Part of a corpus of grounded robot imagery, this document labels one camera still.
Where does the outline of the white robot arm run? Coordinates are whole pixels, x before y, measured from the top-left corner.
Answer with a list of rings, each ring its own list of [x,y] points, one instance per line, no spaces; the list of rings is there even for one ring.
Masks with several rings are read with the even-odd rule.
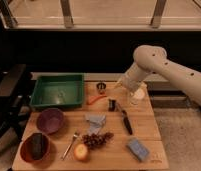
[[[141,45],[135,49],[133,58],[133,64],[120,78],[130,92],[135,92],[155,72],[201,106],[201,72],[168,60],[166,50],[159,46]]]

